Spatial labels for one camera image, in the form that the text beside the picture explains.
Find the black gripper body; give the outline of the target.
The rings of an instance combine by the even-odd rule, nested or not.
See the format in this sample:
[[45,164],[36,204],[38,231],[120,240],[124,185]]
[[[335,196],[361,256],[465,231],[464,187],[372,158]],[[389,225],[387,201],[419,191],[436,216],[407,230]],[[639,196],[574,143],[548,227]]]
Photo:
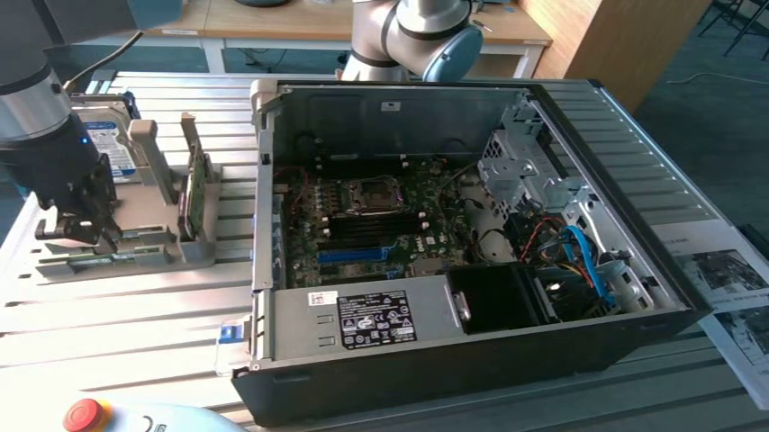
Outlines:
[[42,208],[82,208],[84,179],[100,153],[78,117],[70,113],[52,132],[37,138],[1,140],[1,165],[16,185],[34,192]]

